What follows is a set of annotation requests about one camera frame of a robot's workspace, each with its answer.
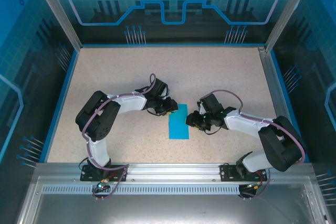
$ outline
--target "glass panel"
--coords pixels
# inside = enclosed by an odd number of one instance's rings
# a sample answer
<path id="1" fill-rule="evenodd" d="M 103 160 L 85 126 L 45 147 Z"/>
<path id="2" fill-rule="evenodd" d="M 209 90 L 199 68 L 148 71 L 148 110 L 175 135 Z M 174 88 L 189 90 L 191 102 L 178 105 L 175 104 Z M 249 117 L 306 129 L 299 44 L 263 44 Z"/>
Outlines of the glass panel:
<path id="1" fill-rule="evenodd" d="M 301 0 L 274 52 L 308 156 L 317 175 L 324 174 L 324 198 L 334 200 L 336 0 Z M 330 207 L 335 217 L 336 208 Z"/>
<path id="2" fill-rule="evenodd" d="M 73 47 L 45 0 L 0 0 L 0 6 L 0 219 L 14 223 Z M 31 135 L 39 142 L 23 141 Z"/>
<path id="3" fill-rule="evenodd" d="M 60 0 L 81 41 L 265 43 L 287 0 Z"/>

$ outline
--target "blue edge trim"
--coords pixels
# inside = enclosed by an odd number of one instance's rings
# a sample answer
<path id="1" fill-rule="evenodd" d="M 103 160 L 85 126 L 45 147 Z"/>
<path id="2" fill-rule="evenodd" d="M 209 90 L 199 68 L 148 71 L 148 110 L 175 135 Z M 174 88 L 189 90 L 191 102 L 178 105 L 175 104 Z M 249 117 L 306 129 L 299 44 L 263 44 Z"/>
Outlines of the blue edge trim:
<path id="1" fill-rule="evenodd" d="M 65 99 L 67 97 L 67 93 L 68 93 L 68 90 L 69 90 L 69 87 L 70 87 L 71 78 L 74 75 L 74 70 L 75 70 L 75 66 L 76 66 L 76 63 L 77 63 L 78 56 L 79 56 L 79 54 L 76 51 L 74 51 L 74 53 L 72 54 L 72 57 L 71 57 L 70 64 L 69 64 L 68 72 L 67 72 L 67 74 L 65 76 L 65 79 L 64 79 L 64 83 L 63 83 L 63 86 L 62 86 L 62 89 L 61 89 L 61 93 L 59 94 L 58 102 L 56 104 L 54 116 L 52 117 L 52 121 L 51 121 L 49 131 L 48 131 L 48 134 L 47 134 L 47 138 L 46 138 L 46 141 L 44 143 L 44 147 L 42 149 L 41 157 L 40 157 L 40 160 L 39 160 L 40 163 L 47 162 L 48 155 L 49 155 L 50 148 L 51 148 L 51 144 L 52 144 L 52 141 L 54 139 L 56 129 L 57 129 L 57 125 L 58 125 L 58 122 L 59 122 L 59 118 L 61 116 L 61 112 L 62 112 L 62 109 L 63 109 L 63 106 L 64 106 L 64 102 L 65 102 Z"/>
<path id="2" fill-rule="evenodd" d="M 277 58 L 275 56 L 275 53 L 274 53 L 273 49 L 271 50 L 270 53 L 271 53 L 271 57 L 272 57 L 274 67 L 275 67 L 275 71 L 277 73 L 277 76 L 278 76 L 278 79 L 279 79 L 279 82 L 280 82 L 282 93 L 284 94 L 283 96 L 285 97 L 285 102 L 286 102 L 286 106 L 288 108 L 290 119 L 291 119 L 292 124 L 293 124 L 294 128 L 296 129 L 296 131 L 300 134 L 300 136 L 302 136 L 301 132 L 300 132 L 300 129 L 299 129 L 298 122 L 296 121 L 294 111 L 293 111 L 293 107 L 292 107 L 292 104 L 290 103 L 289 95 L 288 95 L 288 92 L 287 92 L 287 89 L 286 89 L 286 86 L 285 86 L 285 82 L 283 81 L 282 74 L 281 74 L 281 71 L 280 71 L 280 68 L 279 68 L 279 64 L 278 64 L 278 61 L 277 61 Z M 306 157 L 304 159 L 304 162 L 309 163 L 309 158 L 308 158 L 307 153 L 306 153 Z"/>
<path id="3" fill-rule="evenodd" d="M 139 46 L 141 46 L 141 47 L 164 47 L 164 46 L 170 46 L 170 47 L 176 47 L 176 46 L 229 46 L 229 47 L 231 47 L 231 46 L 237 46 L 237 47 L 251 47 L 251 46 L 256 47 L 256 46 L 258 46 L 259 47 L 259 46 L 261 46 L 261 47 L 263 47 L 264 45 L 265 44 L 215 44 L 215 43 L 213 43 L 213 44 L 212 43 L 205 43 L 205 44 L 193 44 L 193 43 L 189 43 L 189 44 L 146 44 L 146 45 L 84 44 L 83 47 L 84 48 L 134 47 L 134 46 L 135 47 L 139 47 Z M 279 68 L 279 65 L 278 65 L 278 61 L 276 59 L 274 51 L 272 50 L 270 52 L 270 54 L 271 54 L 271 59 L 272 59 L 272 61 L 274 63 L 274 66 L 275 66 L 275 71 L 277 73 L 277 76 L 278 76 L 278 79 L 279 79 L 279 82 L 280 82 L 281 90 L 284 94 L 283 96 L 285 97 L 285 102 L 286 102 L 286 106 L 287 106 L 288 111 L 289 111 L 290 119 L 292 121 L 292 124 L 293 124 L 294 128 L 301 135 L 301 132 L 299 130 L 299 125 L 296 121 L 294 111 L 293 111 L 292 105 L 290 103 L 289 96 L 288 96 L 288 93 L 287 93 L 287 90 L 286 90 L 286 87 L 285 87 L 285 83 L 283 81 L 283 78 L 282 78 L 282 75 L 281 75 L 281 72 L 280 72 L 280 68 Z M 61 112 L 62 112 L 62 109 L 63 109 L 63 106 L 64 106 L 64 102 L 65 102 L 65 99 L 66 99 L 66 96 L 67 96 L 67 93 L 68 93 L 68 90 L 69 90 L 71 78 L 74 75 L 74 70 L 75 70 L 77 60 L 78 60 L 78 55 L 79 54 L 76 51 L 72 55 L 71 62 L 70 62 L 70 65 L 69 65 L 69 70 L 70 71 L 67 72 L 67 75 L 65 77 L 63 87 L 62 87 L 61 93 L 59 95 L 59 99 L 58 99 L 56 109 L 55 109 L 55 112 L 54 112 L 54 116 L 52 117 L 51 125 L 50 125 L 48 135 L 47 135 L 47 138 L 46 138 L 46 141 L 45 141 L 45 145 L 44 145 L 44 148 L 42 150 L 42 154 L 41 154 L 41 157 L 40 157 L 40 160 L 39 160 L 42 163 L 46 162 L 47 157 L 49 155 L 50 148 L 51 148 L 51 143 L 52 143 L 52 141 L 54 139 L 54 136 L 55 136 L 55 133 L 56 133 L 57 124 L 59 122 L 59 118 L 60 118 L 60 115 L 61 115 Z M 305 163 L 309 163 L 309 159 L 308 159 L 307 154 L 306 154 Z"/>

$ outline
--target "blue block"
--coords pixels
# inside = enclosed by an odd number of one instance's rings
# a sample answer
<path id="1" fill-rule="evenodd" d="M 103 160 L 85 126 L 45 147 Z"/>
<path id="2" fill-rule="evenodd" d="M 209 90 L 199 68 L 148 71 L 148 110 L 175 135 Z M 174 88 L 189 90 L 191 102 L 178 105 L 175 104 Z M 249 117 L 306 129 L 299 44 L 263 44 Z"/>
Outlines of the blue block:
<path id="1" fill-rule="evenodd" d="M 185 124 L 188 116 L 187 104 L 179 104 L 179 110 L 169 115 L 169 138 L 189 139 L 189 128 Z"/>

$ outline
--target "metal post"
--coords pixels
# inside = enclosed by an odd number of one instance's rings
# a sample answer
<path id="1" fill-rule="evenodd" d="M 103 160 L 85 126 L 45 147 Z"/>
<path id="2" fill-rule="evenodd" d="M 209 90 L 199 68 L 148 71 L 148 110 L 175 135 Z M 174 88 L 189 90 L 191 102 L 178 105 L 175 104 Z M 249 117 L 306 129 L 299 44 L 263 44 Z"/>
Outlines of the metal post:
<path id="1" fill-rule="evenodd" d="M 278 38 L 280 37 L 280 34 L 284 30 L 289 18 L 292 16 L 294 10 L 296 9 L 298 3 L 300 0 L 288 0 L 287 4 L 285 5 L 284 9 L 282 10 L 282 13 L 275 24 L 271 34 L 269 35 L 267 41 L 266 41 L 266 51 L 270 52 L 275 43 L 277 42 Z"/>
<path id="2" fill-rule="evenodd" d="M 128 37 L 127 37 L 127 31 L 124 31 L 125 37 L 126 37 L 126 41 L 127 41 L 127 45 L 129 44 L 128 42 Z"/>
<path id="3" fill-rule="evenodd" d="M 67 17 L 64 9 L 62 8 L 61 3 L 59 0 L 46 0 L 50 9 L 54 13 L 55 17 L 57 18 L 58 22 L 60 23 L 64 33 L 67 35 L 68 39 L 70 40 L 74 49 L 79 52 L 80 49 L 83 47 L 82 43 L 80 42 L 74 28 L 70 20 Z"/>

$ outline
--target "purple cable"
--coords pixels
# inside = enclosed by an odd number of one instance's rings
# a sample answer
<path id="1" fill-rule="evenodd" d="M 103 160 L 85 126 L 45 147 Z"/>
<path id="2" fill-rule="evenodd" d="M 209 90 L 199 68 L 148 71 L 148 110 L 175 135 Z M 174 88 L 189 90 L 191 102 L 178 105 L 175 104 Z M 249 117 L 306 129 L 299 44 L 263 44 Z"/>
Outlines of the purple cable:
<path id="1" fill-rule="evenodd" d="M 252 120 L 252 121 L 256 121 L 256 122 L 265 122 L 265 123 L 268 123 L 270 125 L 273 125 L 274 127 L 280 129 L 282 132 L 284 132 L 287 136 L 289 136 L 293 142 L 297 145 L 297 147 L 300 149 L 300 152 L 301 152 L 301 156 L 302 156 L 302 159 L 299 161 L 299 162 L 296 162 L 294 163 L 294 165 L 299 165 L 299 164 L 302 164 L 304 161 L 305 161 L 305 158 L 306 158 L 306 154 L 305 154 L 305 151 L 304 149 L 302 148 L 301 144 L 299 143 L 299 141 L 296 140 L 296 138 L 290 134 L 289 131 L 287 131 L 285 128 L 281 127 L 279 124 L 277 123 L 274 123 L 274 122 L 271 122 L 271 121 L 268 121 L 268 120 L 264 120 L 264 119 L 260 119 L 260 118 L 255 118 L 253 116 L 249 116 L 249 115 L 244 115 L 241 113 L 241 109 L 243 108 L 244 104 L 243 104 L 243 101 L 241 100 L 241 98 L 236 95 L 234 92 L 232 91 L 229 91 L 229 90 L 225 90 L 225 89 L 217 89 L 217 90 L 214 90 L 212 92 L 210 92 L 209 94 L 205 95 L 204 97 L 212 94 L 212 93 L 215 93 L 215 92 L 226 92 L 226 93 L 229 93 L 229 94 L 232 94 L 233 96 L 235 96 L 239 101 L 240 101 L 240 107 L 238 109 L 238 112 L 240 114 L 241 117 L 243 118 L 246 118 L 246 119 L 249 119 L 249 120 Z"/>
<path id="2" fill-rule="evenodd" d="M 116 191 L 117 187 L 119 186 L 119 184 L 120 184 L 122 178 L 126 175 L 126 173 L 127 173 L 127 168 L 124 168 L 124 171 L 122 172 L 122 174 L 121 174 L 121 176 L 120 176 L 120 178 L 119 178 L 117 184 L 115 185 L 114 189 L 113 189 L 109 194 L 107 194 L 105 197 L 102 196 L 102 197 L 101 197 L 102 199 L 107 199 L 107 198 L 111 197 L 112 194 L 114 194 L 114 192 Z M 94 198 L 97 198 L 97 194 L 95 193 L 96 190 L 97 190 L 97 187 L 95 187 L 95 188 L 93 189 L 93 191 L 92 191 L 92 196 L 93 196 Z"/>
<path id="3" fill-rule="evenodd" d="M 129 165 L 122 165 L 122 166 L 119 166 L 119 167 L 116 167 L 116 168 L 106 168 L 106 167 L 103 167 L 101 165 L 99 165 L 93 158 L 92 158 L 92 153 L 91 153 L 91 150 L 90 150 L 90 140 L 89 138 L 85 135 L 86 133 L 86 130 L 88 128 L 88 126 L 90 125 L 90 123 L 92 122 L 92 120 L 98 115 L 98 113 L 106 106 L 106 104 L 108 104 L 109 102 L 115 100 L 116 98 L 118 97 L 125 97 L 125 96 L 129 96 L 129 95 L 133 95 L 133 96 L 137 96 L 137 95 L 143 95 L 143 94 L 146 94 L 148 93 L 149 91 L 151 91 L 155 85 L 155 82 L 156 82 L 156 75 L 155 74 L 151 74 L 150 75 L 150 83 L 151 85 L 149 86 L 149 88 L 147 88 L 145 91 L 141 92 L 141 93 L 137 93 L 137 94 L 134 94 L 134 93 L 125 93 L 125 94 L 120 94 L 120 95 L 116 95 L 114 97 L 111 97 L 110 99 L 104 101 L 104 103 L 102 103 L 97 109 L 96 111 L 93 113 L 93 115 L 90 117 L 90 119 L 88 120 L 88 122 L 85 124 L 83 130 L 82 130 L 82 136 L 84 137 L 84 139 L 87 141 L 86 142 L 86 148 L 87 148 L 87 151 L 88 151 L 88 154 L 89 154 L 89 157 L 90 157 L 90 161 L 98 168 L 100 169 L 103 169 L 103 170 L 120 170 L 120 169 L 123 169 L 123 168 L 127 168 L 129 167 Z"/>
<path id="4" fill-rule="evenodd" d="M 266 190 L 267 190 L 267 188 L 269 187 L 269 183 L 271 182 L 271 171 L 270 171 L 270 169 L 268 169 L 268 180 L 267 180 L 267 184 L 266 184 L 266 186 L 264 187 L 264 189 L 261 191 L 261 193 L 260 194 L 258 194 L 257 196 L 255 196 L 255 195 L 253 195 L 253 194 L 250 194 L 250 196 L 252 195 L 253 196 L 253 198 L 259 198 L 261 195 L 263 195 L 265 192 L 266 192 Z"/>
<path id="5" fill-rule="evenodd" d="M 299 162 L 296 162 L 294 163 L 293 165 L 299 165 L 299 164 L 302 164 L 304 161 L 305 161 L 305 157 L 306 157 L 306 154 L 304 153 L 304 149 L 302 148 L 301 144 L 299 143 L 299 141 L 296 140 L 296 138 L 290 134 L 289 131 L 287 131 L 285 128 L 281 127 L 279 124 L 277 123 L 274 123 L 274 122 L 271 122 L 271 121 L 268 121 L 268 120 L 264 120 L 264 119 L 260 119 L 260 118 L 254 118 L 253 116 L 249 116 L 249 115 L 244 115 L 244 114 L 240 114 L 241 117 L 243 118 L 246 118 L 246 119 L 249 119 L 249 120 L 253 120 L 253 121 L 256 121 L 256 122 L 265 122 L 265 123 L 268 123 L 278 129 L 280 129 L 282 132 L 284 132 L 287 136 L 289 136 L 293 142 L 297 145 L 297 147 L 300 149 L 300 152 L 301 152 L 301 156 L 302 156 L 302 159 L 299 161 Z"/>
<path id="6" fill-rule="evenodd" d="M 244 106 L 243 101 L 241 100 L 241 98 L 240 98 L 238 95 L 236 95 L 236 94 L 235 94 L 234 92 L 232 92 L 232 91 L 229 91 L 229 90 L 226 90 L 226 89 L 216 89 L 216 90 L 210 92 L 209 94 L 206 94 L 206 95 L 203 96 L 202 98 L 207 97 L 208 95 L 213 94 L 213 93 L 216 93 L 216 92 L 226 92 L 226 93 L 232 94 L 235 98 L 237 98 L 237 99 L 240 101 L 240 107 L 239 107 L 239 110 L 238 110 L 238 111 L 239 111 L 239 112 L 241 111 L 241 109 L 242 109 L 243 106 Z"/>

